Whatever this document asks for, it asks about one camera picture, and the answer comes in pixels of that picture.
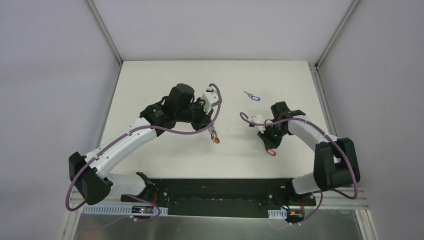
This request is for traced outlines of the red tag key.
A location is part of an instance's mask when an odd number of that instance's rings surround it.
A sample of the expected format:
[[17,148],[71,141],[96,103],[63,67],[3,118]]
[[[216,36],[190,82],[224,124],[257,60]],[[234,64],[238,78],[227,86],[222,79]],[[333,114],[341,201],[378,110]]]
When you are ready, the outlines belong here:
[[270,156],[273,156],[273,157],[275,157],[275,156],[277,155],[277,153],[276,153],[273,149],[268,149],[266,152],[267,152]]

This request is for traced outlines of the grey red keyring holder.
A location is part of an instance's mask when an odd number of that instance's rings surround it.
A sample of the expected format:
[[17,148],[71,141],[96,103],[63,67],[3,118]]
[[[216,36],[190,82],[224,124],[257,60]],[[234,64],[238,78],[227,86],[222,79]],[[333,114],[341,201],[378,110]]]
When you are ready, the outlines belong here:
[[220,139],[218,137],[218,132],[215,129],[215,126],[212,125],[208,128],[208,132],[210,134],[210,139],[214,144],[220,144]]

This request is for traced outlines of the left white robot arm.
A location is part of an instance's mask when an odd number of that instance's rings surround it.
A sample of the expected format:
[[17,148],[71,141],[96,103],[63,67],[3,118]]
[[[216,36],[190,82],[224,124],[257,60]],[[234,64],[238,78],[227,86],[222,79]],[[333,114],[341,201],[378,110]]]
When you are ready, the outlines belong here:
[[112,170],[144,144],[165,132],[196,135],[213,131],[221,109],[222,95],[214,83],[207,85],[200,97],[194,89],[178,83],[160,101],[148,105],[121,133],[96,149],[68,158],[71,181],[65,201],[73,189],[82,196],[82,205],[95,205],[109,195],[133,195],[140,202],[152,198],[153,189],[140,173],[116,174]]

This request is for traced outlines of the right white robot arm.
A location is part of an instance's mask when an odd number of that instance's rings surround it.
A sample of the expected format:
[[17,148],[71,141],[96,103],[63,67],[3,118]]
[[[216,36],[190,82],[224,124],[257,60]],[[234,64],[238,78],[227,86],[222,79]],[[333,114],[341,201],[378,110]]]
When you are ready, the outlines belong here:
[[251,126],[258,128],[257,135],[267,151],[277,149],[284,136],[296,136],[313,152],[311,173],[295,177],[284,190],[284,200],[296,205],[304,194],[325,192],[352,185],[355,189],[361,179],[354,142],[326,134],[310,121],[301,110],[291,110],[286,102],[277,102],[270,107],[273,119],[253,115]]

